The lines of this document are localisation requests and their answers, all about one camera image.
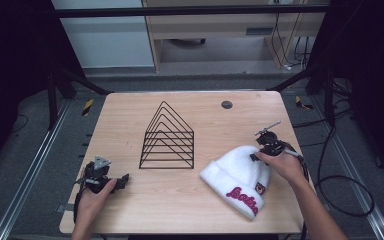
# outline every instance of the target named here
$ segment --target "gray floor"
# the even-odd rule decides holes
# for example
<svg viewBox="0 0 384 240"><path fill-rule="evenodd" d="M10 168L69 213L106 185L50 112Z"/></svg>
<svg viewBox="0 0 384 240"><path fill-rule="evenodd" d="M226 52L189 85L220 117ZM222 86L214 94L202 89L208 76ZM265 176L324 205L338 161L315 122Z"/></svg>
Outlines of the gray floor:
<svg viewBox="0 0 384 240"><path fill-rule="evenodd" d="M292 70L275 68L265 43L261 39L252 38L207 39L204 45L166 41L161 59L161 69L158 73L126 74L123 78L95 77L90 80L112 91L261 90L275 86L300 71L299 65L294 66ZM55 212L55 208L67 202L83 160L82 155L85 154L90 140L89 134L93 133L105 100L105 96L74 85L78 91L75 100L62 100L59 97L59 106L68 104L67 114L13 223L10 238L68 238L59 232L62 214ZM317 109L308 110L295 105L295 96L300 96L304 104L317 106L320 102L319 96L306 96L303 86L305 80L282 93L294 124L321 118ZM91 98L94 99L94 104L89 115L81 116L85 102ZM348 104L341 102L337 111L346 108ZM0 220L47 134L46 92L23 100L19 105L19 113L27 118L19 117L14 129L21 129L8 137L0 152ZM377 211L384 220L384 169L376 167L375 156L358 124L351 117L352 115L348 114L337 120L335 136L339 139L339 150L338 139L332 140L323 159L322 176L348 173L349 166L341 160L344 158L344 153L340 150L343 145L345 157L351 159L359 177L374 195ZM295 128L313 179L317 176L322 145L306 145L324 141L327 133L328 128L324 124ZM335 204L348 211L362 211L355 189L348 182L333 180L323 186ZM331 213L350 239L384 239L376 235L372 225L374 220L370 216L350 217L335 209L332 209Z"/></svg>

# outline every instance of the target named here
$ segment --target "black wire rack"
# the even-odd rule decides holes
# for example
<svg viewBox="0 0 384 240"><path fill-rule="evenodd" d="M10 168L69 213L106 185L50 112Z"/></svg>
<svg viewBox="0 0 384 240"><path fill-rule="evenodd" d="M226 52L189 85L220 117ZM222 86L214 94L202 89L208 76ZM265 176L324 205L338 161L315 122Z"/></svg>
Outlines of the black wire rack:
<svg viewBox="0 0 384 240"><path fill-rule="evenodd" d="M193 169L194 132L161 102L145 132L139 169Z"/></svg>

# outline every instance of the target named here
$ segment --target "white knit beanie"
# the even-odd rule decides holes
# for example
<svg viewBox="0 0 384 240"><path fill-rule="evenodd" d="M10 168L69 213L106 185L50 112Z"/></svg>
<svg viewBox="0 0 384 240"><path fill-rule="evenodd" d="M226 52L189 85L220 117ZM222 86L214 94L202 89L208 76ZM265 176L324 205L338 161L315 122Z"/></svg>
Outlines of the white knit beanie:
<svg viewBox="0 0 384 240"><path fill-rule="evenodd" d="M253 161L249 156L258 151L254 146L235 148L200 173L218 195L251 220L264 205L263 194L271 171L262 161Z"/></svg>

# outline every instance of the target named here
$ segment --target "wire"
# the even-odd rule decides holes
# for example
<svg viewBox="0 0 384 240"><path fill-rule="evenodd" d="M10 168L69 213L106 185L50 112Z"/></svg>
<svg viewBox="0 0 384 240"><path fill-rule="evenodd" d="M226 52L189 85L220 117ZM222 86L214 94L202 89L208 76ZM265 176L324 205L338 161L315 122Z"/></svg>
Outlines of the wire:
<svg viewBox="0 0 384 240"><path fill-rule="evenodd" d="M279 62L279 65L282 65L282 61L280 61L279 55L277 55L277 51L275 50L275 47L274 47L274 32L277 29L278 22L279 22L279 13L276 13L276 22L274 24L274 28L273 28L273 32L272 32L272 36L271 36L271 43L272 43L273 51L276 54L277 61Z"/></svg>
<svg viewBox="0 0 384 240"><path fill-rule="evenodd" d="M326 141L325 141L325 144L323 146L323 150L322 150L322 153L321 153L321 156L320 156L320 160L319 160L319 165L318 165L318 168L317 168L317 183L314 185L315 188L318 188L322 197L326 200L326 202L328 202L330 204L330 206L334 209L336 209L337 211L343 213L343 214L346 214L346 215L349 215L349 216L352 216L352 217L366 217L368 215L370 215L374 208L375 208L375 202L374 202L374 198L373 198L373 195L372 193L360 182L358 182L357 180L355 179L352 179L350 177L347 177L347 176L343 176L343 175L331 175L331 176L328 176L328 177L324 177L324 178L321 178L321 168L322 168L322 162L323 162L323 159L324 159L324 154L326 152L326 148L327 148L327 145L328 145L328 142L329 142L329 139L333 136L334 132L335 132L336 128L335 127L332 127L329 131L329 134L328 134L328 137L326 138ZM364 189L364 191L366 191L366 193L368 194L369 198L370 198L370 201L371 201L371 204L370 204L370 208L368 211L366 212L363 212L363 213L353 213L353 212L349 212L349 211L346 211L346 210L343 210L342 208L338 207L337 205L335 205L332 201L329 200L329 198L326 196L324 190L323 190L323 187L321 185L322 182L325 182L327 180L330 180L330 179L344 179L344 180L348 180L348 181L351 181L355 184L357 184L358 186L360 186L362 189Z"/></svg>
<svg viewBox="0 0 384 240"><path fill-rule="evenodd" d="M289 237L291 237L292 236L292 234L287 234L284 238L283 238L283 240L289 240Z"/></svg>
<svg viewBox="0 0 384 240"><path fill-rule="evenodd" d="M295 44L295 49L294 49L294 59L295 61L298 61L299 65L301 65L301 69L304 70L305 68L307 68L307 63L308 63L308 60L309 58L307 58L307 55L310 55L311 53L308 52L308 43L309 43L309 40L310 40L310 37L306 37L306 40L305 40L305 47L304 47L304 52L303 53L298 53L298 45L299 43L301 42L301 37L298 37L298 40Z"/></svg>
<svg viewBox="0 0 384 240"><path fill-rule="evenodd" d="M15 129L15 130L12 130L11 133L15 133L15 132L20 131L20 130L23 129L23 128L27 125L27 123L29 122L29 118L28 118L26 115L24 115L24 114L18 114L18 116L24 117L24 118L26 119L26 122L24 122L24 124L23 124L21 127Z"/></svg>
<svg viewBox="0 0 384 240"><path fill-rule="evenodd" d="M307 164L304 162L304 157L299 155L297 153L297 151L294 149L294 147L292 147L291 144L287 143L287 142L284 142L282 140L279 140L277 139L276 137L276 134L274 134L274 136L272 137L271 134L269 134L271 132L269 131L266 131L265 133L261 133L261 136L257 139L257 142L260 144L260 145L264 145L264 149L266 148L269 148L269 149L276 149L277 146L282 146L282 149L288 149L288 150L291 150L293 152L296 153L296 155L294 154L294 156L296 156L296 158L299 160L300 164L301 164L301 167L302 167L302 171L304 173L304 176L305 176L305 179L307 179L307 181L309 181L309 175L308 175L308 168L307 168Z"/></svg>
<svg viewBox="0 0 384 240"><path fill-rule="evenodd" d="M335 114L335 119L339 119L341 117L343 117L345 115L345 113L351 111L351 108L348 108L348 109L345 109L343 111L340 111L338 113ZM317 123L322 123L322 122L325 122L325 121L328 121L327 118L323 118L323 119L320 119L320 120L316 120L316 121L311 121L311 122L304 122L304 123L297 123L297 124L293 124L292 127L293 128L301 128L301 127L308 127L308 126L311 126L311 125L314 125L314 124L317 124Z"/></svg>
<svg viewBox="0 0 384 240"><path fill-rule="evenodd" d="M277 37L279 38L280 46L282 47L283 57L285 58L287 63L295 64L295 63L289 62L288 58L286 57L286 51L285 51L285 48L283 47L282 37L280 36L279 25L278 25L279 15L280 15L279 13L276 14L276 32L277 32Z"/></svg>
<svg viewBox="0 0 384 240"><path fill-rule="evenodd" d="M305 145L300 145L299 147L312 147L312 146L317 146L322 144L324 144L324 142L305 144Z"/></svg>
<svg viewBox="0 0 384 240"><path fill-rule="evenodd" d="M281 141L281 140L278 140L277 139L277 137L271 137L271 135L269 135L268 134L269 132L266 132L266 133L264 133L264 134L261 134L261 136L260 136L260 138L261 137L263 137L264 138L264 141L259 141L259 139L257 139L257 142L259 143L259 144L262 144L263 142L267 142L267 140L271 140L270 142L272 142L271 144L269 144L269 145L272 145L272 147L273 147L273 145L279 145L279 146L282 146L282 149L284 150L284 151L287 151L286 150L286 148L288 149L288 150L291 150L291 151L293 151L294 152L294 156L296 156L296 158L298 159L298 161L299 161L299 163L300 163L300 165L301 165L301 168L302 168L302 172L303 172L303 174L304 174L304 177L305 177L305 179L308 181L308 182L310 182L310 177L309 177L309 173L308 173L308 168L307 168L307 164L305 163L305 161L304 161L304 157L303 156L301 156L300 154L297 154L297 151L292 147L292 145L291 144L289 144L289 143L287 143L287 142L284 142L284 141ZM306 226L306 224L305 224L305 221L304 221L304 223L303 223L303 226L302 226L302 231L301 231L301 239L302 240L305 240L306 239L306 236L307 236L307 226Z"/></svg>

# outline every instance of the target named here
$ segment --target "white cabinet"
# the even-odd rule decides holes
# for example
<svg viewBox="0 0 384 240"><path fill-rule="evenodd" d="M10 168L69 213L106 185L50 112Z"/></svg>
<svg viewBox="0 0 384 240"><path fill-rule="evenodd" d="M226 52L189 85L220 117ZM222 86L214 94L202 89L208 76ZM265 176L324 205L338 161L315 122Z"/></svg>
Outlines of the white cabinet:
<svg viewBox="0 0 384 240"><path fill-rule="evenodd" d="M140 0L52 0L55 9L142 7ZM144 17L62 18L85 72L154 67Z"/></svg>
<svg viewBox="0 0 384 240"><path fill-rule="evenodd" d="M267 5L273 0L142 0L145 7ZM329 0L282 0L282 4L328 3ZM220 14L147 17L156 68L164 39L264 37L277 67L286 64L292 42L316 36L324 13Z"/></svg>

